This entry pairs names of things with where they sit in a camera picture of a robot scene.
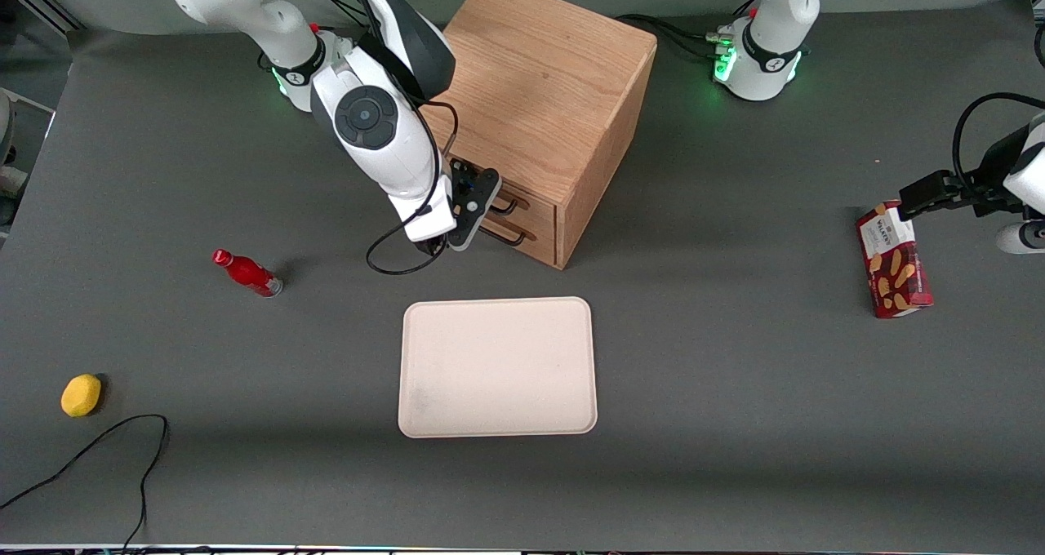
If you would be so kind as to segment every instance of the gray table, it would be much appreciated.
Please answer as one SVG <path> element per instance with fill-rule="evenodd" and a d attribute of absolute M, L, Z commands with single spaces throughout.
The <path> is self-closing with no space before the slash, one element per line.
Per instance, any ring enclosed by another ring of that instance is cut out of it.
<path fill-rule="evenodd" d="M 826 16 L 761 105 L 664 45 L 567 271 L 479 238 L 399 279 L 363 262 L 393 221 L 384 194 L 249 39 L 77 38 L 0 255 L 2 492 L 160 412 L 148 541 L 1040 553 L 1045 259 L 995 249 L 1015 217 L 923 217 L 937 306 L 882 322 L 853 227 L 949 165 L 968 102 L 1041 94 L 1032 33 L 1020 2 Z M 970 163 L 1032 114 L 984 108 Z M 216 247 L 281 269 L 286 292 L 231 284 Z M 414 254 L 395 239 L 380 258 Z M 559 295 L 594 313 L 593 433 L 400 435 L 410 304 Z M 82 372 L 112 396 L 73 421 L 59 394 Z M 0 515 L 0 539 L 122 540 L 157 433 L 114 437 Z"/>

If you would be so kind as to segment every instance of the drawer handle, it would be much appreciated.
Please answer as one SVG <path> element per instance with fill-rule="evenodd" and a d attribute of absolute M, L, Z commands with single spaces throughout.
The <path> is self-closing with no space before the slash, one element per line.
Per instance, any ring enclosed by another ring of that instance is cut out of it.
<path fill-rule="evenodd" d="M 480 227 L 479 230 L 483 231 L 484 234 L 490 235 L 491 237 L 497 239 L 498 241 L 507 245 L 508 247 L 518 247 L 518 246 L 522 245 L 522 241 L 526 240 L 526 233 L 519 233 L 518 238 L 516 238 L 515 240 L 512 240 L 512 239 L 509 239 L 507 237 L 503 237 L 503 236 L 498 235 L 497 233 L 494 233 L 493 231 L 487 229 L 486 227 Z"/>
<path fill-rule="evenodd" d="M 491 204 L 490 205 L 490 212 L 496 214 L 497 216 L 508 216 L 509 214 L 511 214 L 512 212 L 515 211 L 515 206 L 518 206 L 518 205 L 519 205 L 519 201 L 517 201 L 515 199 L 512 199 L 512 202 L 508 206 L 506 206 L 504 208 L 497 208 L 496 206 L 493 206 Z"/>

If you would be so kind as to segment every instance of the red box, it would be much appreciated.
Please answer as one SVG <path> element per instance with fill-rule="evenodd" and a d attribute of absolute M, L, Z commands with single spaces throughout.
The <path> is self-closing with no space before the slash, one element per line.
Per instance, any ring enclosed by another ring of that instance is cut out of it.
<path fill-rule="evenodd" d="M 881 319 L 896 319 L 932 306 L 914 227 L 910 221 L 900 219 L 898 206 L 900 201 L 882 203 L 856 223 L 875 316 Z"/>

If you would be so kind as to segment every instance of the wood grain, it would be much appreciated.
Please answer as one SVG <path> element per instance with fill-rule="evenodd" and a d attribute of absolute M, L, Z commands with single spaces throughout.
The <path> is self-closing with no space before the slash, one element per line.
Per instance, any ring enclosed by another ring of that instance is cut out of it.
<path fill-rule="evenodd" d="M 483 227 L 507 239 L 515 239 L 519 234 L 526 235 L 522 245 L 515 249 L 542 263 L 556 265 L 558 241 L 555 207 L 507 183 L 493 204 L 504 208 L 512 200 L 518 202 L 514 212 L 508 216 L 487 214 Z"/>
<path fill-rule="evenodd" d="M 501 172 L 534 209 L 489 217 L 564 268 L 634 135 L 656 38 L 561 0 L 466 0 L 444 31 L 457 70 L 452 155 Z M 422 112 L 442 142 L 444 109 Z"/>
<path fill-rule="evenodd" d="M 577 248 L 584 229 L 587 228 L 595 209 L 599 206 L 610 180 L 617 172 L 631 139 L 635 137 L 635 126 L 638 124 L 638 113 L 643 108 L 643 97 L 646 96 L 646 86 L 649 83 L 650 70 L 653 67 L 653 50 L 650 50 L 646 63 L 635 71 L 632 86 L 621 97 L 621 106 L 612 119 L 609 130 L 603 134 L 602 141 L 591 156 L 590 164 L 574 190 L 570 202 L 559 207 L 559 233 L 557 249 L 559 263 L 565 269 L 566 261 Z"/>
<path fill-rule="evenodd" d="M 467 0 L 444 31 L 455 154 L 565 202 L 656 38 L 561 0 Z M 445 137 L 450 117 L 425 109 Z"/>

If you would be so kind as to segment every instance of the white tray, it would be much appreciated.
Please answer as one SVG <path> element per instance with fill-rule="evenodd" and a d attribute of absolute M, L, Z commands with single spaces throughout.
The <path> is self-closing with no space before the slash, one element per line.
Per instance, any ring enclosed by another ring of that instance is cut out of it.
<path fill-rule="evenodd" d="M 407 309 L 403 435 L 580 435 L 597 418 L 591 310 L 584 300 L 419 302 Z"/>

